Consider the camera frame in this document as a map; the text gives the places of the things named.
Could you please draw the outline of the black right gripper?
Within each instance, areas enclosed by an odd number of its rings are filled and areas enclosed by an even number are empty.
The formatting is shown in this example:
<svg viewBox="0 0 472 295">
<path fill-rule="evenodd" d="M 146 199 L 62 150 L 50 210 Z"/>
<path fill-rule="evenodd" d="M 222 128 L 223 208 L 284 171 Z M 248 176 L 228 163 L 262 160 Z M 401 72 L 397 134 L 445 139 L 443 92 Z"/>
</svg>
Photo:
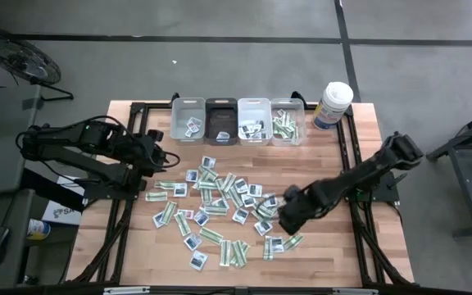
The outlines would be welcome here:
<svg viewBox="0 0 472 295">
<path fill-rule="evenodd" d="M 279 209 L 279 225 L 291 236 L 299 231 L 302 222 L 322 215 L 317 200 L 297 185 L 289 186 L 283 198 L 284 204 Z"/>
</svg>

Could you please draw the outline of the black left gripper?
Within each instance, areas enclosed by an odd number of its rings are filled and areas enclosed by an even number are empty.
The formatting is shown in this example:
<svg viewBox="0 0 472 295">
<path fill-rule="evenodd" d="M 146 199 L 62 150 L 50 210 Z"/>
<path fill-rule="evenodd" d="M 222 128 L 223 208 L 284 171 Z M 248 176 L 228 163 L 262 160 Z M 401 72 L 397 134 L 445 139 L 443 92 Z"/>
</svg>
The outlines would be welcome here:
<svg viewBox="0 0 472 295">
<path fill-rule="evenodd" d="M 133 151 L 130 163 L 142 170 L 152 171 L 152 174 L 166 172 L 166 156 L 161 148 L 155 144 L 162 141 L 164 133 L 158 129 L 149 129 L 147 136 L 134 134 Z"/>
</svg>

